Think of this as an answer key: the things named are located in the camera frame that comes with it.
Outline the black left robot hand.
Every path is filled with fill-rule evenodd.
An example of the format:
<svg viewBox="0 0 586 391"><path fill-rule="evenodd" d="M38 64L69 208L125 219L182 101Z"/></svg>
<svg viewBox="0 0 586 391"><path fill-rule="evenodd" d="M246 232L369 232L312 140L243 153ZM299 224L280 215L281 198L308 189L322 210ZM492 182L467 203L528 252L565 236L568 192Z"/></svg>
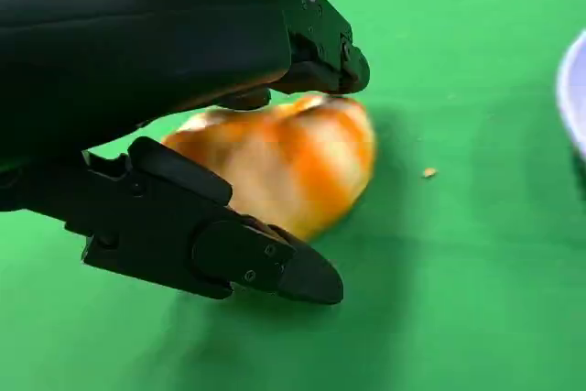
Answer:
<svg viewBox="0 0 586 391"><path fill-rule="evenodd" d="M327 0L1 0L1 208L85 237L82 261L212 299L234 285L332 305L316 250L229 207L231 185L141 136L160 117L363 90L370 69Z"/></svg>

